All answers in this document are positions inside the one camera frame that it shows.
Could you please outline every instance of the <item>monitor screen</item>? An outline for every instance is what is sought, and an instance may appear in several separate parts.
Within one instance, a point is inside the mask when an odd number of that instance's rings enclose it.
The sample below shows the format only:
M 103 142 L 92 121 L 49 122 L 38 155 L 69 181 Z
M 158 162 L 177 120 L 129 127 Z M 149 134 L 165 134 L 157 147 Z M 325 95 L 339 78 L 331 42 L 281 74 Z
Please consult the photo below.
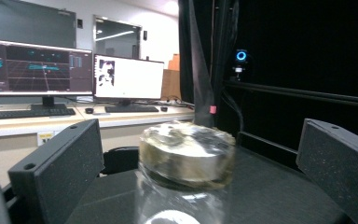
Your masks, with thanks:
M 92 95 L 92 51 L 0 40 L 0 96 Z
M 163 62 L 94 55 L 94 96 L 102 101 L 159 100 Z

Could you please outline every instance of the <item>ceiling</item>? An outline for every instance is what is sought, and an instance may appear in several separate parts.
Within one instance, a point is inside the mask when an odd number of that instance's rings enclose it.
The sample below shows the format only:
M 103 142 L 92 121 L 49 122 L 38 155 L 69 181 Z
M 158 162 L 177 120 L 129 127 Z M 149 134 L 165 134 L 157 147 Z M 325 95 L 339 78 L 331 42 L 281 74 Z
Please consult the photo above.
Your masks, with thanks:
M 178 0 L 116 0 L 128 5 L 143 7 L 169 16 L 178 16 L 178 12 L 171 12 L 166 8 L 167 3 L 174 2 L 177 4 Z

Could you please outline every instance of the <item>keyboard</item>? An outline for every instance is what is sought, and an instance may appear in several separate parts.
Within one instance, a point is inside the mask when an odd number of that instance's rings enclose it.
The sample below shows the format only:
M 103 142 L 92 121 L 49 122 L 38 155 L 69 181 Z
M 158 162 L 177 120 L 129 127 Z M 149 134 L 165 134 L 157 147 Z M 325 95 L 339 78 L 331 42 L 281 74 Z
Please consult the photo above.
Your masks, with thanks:
M 106 113 L 159 112 L 152 105 L 113 105 L 105 107 Z
M 76 112 L 73 108 L 66 109 L 40 109 L 40 110 L 6 110 L 0 111 L 0 119 L 22 119 L 50 116 L 68 116 Z

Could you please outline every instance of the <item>black foam pad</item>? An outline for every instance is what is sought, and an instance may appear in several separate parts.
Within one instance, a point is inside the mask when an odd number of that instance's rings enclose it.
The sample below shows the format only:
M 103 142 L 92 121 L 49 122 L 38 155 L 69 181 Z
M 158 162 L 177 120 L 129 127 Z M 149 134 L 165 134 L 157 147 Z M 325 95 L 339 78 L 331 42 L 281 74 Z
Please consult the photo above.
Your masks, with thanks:
M 298 168 L 358 223 L 358 136 L 337 125 L 305 119 Z
M 64 129 L 14 165 L 8 175 L 31 223 L 63 223 L 103 169 L 97 119 Z

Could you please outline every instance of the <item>desk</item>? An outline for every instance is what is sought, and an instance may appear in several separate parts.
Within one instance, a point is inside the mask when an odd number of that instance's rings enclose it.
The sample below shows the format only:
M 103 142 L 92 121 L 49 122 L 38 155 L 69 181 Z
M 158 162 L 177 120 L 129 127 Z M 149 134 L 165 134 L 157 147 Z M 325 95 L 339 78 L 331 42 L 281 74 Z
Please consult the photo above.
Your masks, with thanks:
M 98 119 L 101 127 L 103 151 L 114 147 L 138 146 L 139 136 L 148 127 L 172 120 L 191 121 L 194 112 L 188 108 L 169 106 L 167 112 L 112 113 L 89 115 L 86 107 L 93 105 L 68 105 L 76 112 L 62 118 L 0 119 L 0 185 L 8 184 L 7 170 L 37 149 L 36 134 L 58 133 L 69 125 L 86 119 Z M 26 109 L 28 105 L 1 105 L 0 110 Z M 94 106 L 95 113 L 104 113 L 104 105 Z

